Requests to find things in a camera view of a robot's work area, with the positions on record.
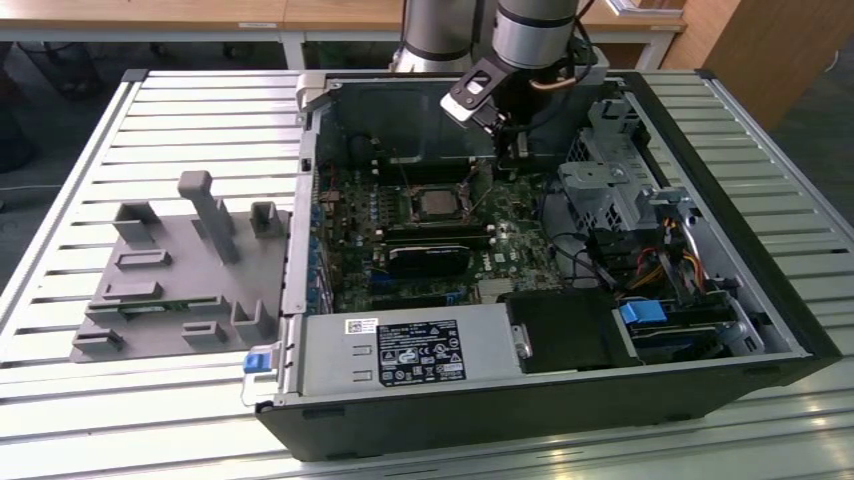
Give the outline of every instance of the blue latch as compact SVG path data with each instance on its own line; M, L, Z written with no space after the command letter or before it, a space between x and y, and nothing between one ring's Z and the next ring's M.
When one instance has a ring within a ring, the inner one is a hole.
M658 300L626 302L626 305L620 307L620 313L626 324L668 321L668 315Z
M250 352L243 359L243 373L266 373L273 371L273 352Z

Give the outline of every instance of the slotted aluminum table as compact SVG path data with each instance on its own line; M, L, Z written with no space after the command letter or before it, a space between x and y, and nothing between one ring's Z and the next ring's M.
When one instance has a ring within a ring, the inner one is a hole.
M303 464L242 403L243 353L69 363L121 201L190 213L177 180L207 169L231 211L261 199L291 205L297 75L151 72L119 87L0 297L0 478L717 480L854 468L852 228L717 81L693 72L646 78L848 355L793 386L666 426Z

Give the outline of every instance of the table leg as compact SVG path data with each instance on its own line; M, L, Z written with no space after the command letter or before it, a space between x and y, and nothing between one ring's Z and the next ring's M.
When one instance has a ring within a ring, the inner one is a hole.
M658 70L668 55L670 44L673 43L674 32L656 32L650 43L644 47L644 53L638 59L638 70Z
M289 70L306 70L306 55L303 54L305 32L282 32L282 48Z

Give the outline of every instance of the power supply label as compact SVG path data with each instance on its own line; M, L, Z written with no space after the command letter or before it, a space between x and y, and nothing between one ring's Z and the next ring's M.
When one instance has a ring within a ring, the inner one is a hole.
M466 380L457 320L378 325L377 345L383 386Z

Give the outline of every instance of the motherboard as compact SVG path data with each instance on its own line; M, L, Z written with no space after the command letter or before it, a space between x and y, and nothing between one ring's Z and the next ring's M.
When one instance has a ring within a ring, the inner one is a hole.
M538 219L544 175L508 178L476 159L371 167L322 170L335 312L496 303L562 286Z

